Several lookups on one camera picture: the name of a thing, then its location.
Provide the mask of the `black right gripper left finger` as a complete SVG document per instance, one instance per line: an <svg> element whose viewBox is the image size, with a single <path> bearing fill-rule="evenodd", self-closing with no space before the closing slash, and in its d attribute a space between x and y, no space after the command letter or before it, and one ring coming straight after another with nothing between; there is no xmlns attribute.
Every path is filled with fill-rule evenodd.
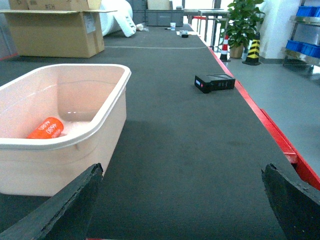
<svg viewBox="0 0 320 240"><path fill-rule="evenodd" d="M2 240L84 240L103 180L93 164L27 216L0 233Z"/></svg>

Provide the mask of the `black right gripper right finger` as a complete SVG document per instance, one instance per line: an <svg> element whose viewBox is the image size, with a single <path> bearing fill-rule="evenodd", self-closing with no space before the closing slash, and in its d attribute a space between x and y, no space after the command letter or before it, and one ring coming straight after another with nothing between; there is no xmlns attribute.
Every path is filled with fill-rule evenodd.
<svg viewBox="0 0 320 240"><path fill-rule="evenodd" d="M320 191L272 163L261 173L269 204L288 240L320 238Z"/></svg>

